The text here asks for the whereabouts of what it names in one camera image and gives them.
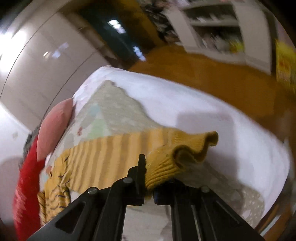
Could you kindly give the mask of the yellow striped knit sweater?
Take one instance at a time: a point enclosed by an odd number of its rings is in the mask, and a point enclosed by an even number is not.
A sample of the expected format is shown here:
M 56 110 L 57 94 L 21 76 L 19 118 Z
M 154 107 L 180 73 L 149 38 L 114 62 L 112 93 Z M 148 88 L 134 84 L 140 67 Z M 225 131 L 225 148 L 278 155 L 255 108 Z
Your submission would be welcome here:
M 83 193 L 90 187 L 110 187 L 138 164 L 140 155 L 146 159 L 145 187 L 151 191 L 182 173 L 189 164 L 203 163 L 208 148 L 217 143 L 217 132 L 189 134 L 176 128 L 81 142 L 55 160 L 44 189 L 38 194 L 41 225 L 71 203 L 71 191 Z

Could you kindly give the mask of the red floral long pillow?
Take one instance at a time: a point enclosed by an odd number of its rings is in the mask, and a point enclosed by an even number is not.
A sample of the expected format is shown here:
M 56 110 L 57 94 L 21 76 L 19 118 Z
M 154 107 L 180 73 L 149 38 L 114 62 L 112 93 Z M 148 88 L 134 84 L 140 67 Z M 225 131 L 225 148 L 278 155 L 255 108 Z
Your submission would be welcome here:
M 45 160 L 37 160 L 37 141 L 35 138 L 24 160 L 13 200 L 13 219 L 18 240 L 27 240 L 41 227 L 37 193 Z

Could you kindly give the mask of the grey knit blanket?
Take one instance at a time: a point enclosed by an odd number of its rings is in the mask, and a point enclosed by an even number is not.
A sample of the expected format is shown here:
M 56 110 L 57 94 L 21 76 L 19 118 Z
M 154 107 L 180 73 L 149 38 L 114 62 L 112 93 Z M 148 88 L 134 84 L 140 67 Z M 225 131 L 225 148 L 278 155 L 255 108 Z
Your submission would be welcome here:
M 40 127 L 41 127 L 41 124 L 39 124 L 31 133 L 28 134 L 28 137 L 27 137 L 26 142 L 25 142 L 24 147 L 23 147 L 23 159 L 18 164 L 19 169 L 22 168 L 23 163 L 24 163 L 24 161 L 25 161 L 25 159 L 26 159 L 26 157 L 27 157 L 27 155 L 28 155 L 28 153 L 29 153 L 29 151 L 30 151 L 30 149 L 32 147 L 32 144 L 33 144 L 36 136 L 39 133 Z

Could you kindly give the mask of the patchwork heart quilt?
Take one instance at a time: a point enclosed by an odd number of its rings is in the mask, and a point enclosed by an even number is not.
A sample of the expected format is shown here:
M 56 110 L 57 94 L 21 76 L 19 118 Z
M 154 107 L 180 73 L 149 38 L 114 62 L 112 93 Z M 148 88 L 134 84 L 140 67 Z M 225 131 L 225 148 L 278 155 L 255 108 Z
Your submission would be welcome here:
M 55 160 L 66 149 L 84 141 L 155 128 L 165 127 L 151 120 L 139 102 L 129 97 L 123 89 L 116 87 L 109 80 L 105 81 L 71 121 L 59 144 L 47 159 L 41 174 L 40 192 L 44 189 Z M 203 163 L 189 164 L 178 177 L 194 187 L 207 184 L 249 225 L 255 227 L 261 220 L 264 202 L 257 191 L 224 176 L 209 164 L 209 159 L 214 155 L 221 157 L 224 152 L 222 133 L 218 133 L 217 144 L 216 148 L 208 150 Z M 80 193 L 70 192 L 71 202 L 75 194 Z

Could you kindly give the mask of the beige glossy wardrobe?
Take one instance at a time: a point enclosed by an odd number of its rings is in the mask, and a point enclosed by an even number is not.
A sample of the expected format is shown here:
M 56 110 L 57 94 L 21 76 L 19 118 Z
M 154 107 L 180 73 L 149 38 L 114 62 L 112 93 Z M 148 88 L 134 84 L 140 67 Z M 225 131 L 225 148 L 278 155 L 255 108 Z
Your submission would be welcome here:
M 74 95 L 102 54 L 60 13 L 37 28 L 26 23 L 1 57 L 1 103 L 33 130 L 50 109 Z

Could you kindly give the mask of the yellow printed box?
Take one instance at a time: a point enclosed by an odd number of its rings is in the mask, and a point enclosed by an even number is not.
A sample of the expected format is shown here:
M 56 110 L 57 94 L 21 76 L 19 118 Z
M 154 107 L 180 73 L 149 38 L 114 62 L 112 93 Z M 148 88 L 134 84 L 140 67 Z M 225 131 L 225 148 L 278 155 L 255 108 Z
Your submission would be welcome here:
M 276 40 L 276 80 L 295 94 L 295 50 Z

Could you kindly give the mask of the white open shelf cabinet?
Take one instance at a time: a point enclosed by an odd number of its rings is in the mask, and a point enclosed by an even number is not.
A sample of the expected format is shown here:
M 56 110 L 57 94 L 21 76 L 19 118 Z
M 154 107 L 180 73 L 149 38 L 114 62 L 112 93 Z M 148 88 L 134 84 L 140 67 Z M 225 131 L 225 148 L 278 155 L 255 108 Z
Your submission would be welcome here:
M 186 52 L 275 72 L 275 17 L 259 1 L 179 1 L 164 14 Z

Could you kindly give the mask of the pink corduroy pillow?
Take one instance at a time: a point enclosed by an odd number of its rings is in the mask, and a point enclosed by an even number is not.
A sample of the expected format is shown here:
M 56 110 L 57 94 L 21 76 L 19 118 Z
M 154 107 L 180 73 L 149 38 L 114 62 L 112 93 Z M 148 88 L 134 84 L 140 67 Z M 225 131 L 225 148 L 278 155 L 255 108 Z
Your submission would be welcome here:
M 56 106 L 44 118 L 37 141 L 37 160 L 46 159 L 58 144 L 65 132 L 73 109 L 73 98 L 66 99 Z

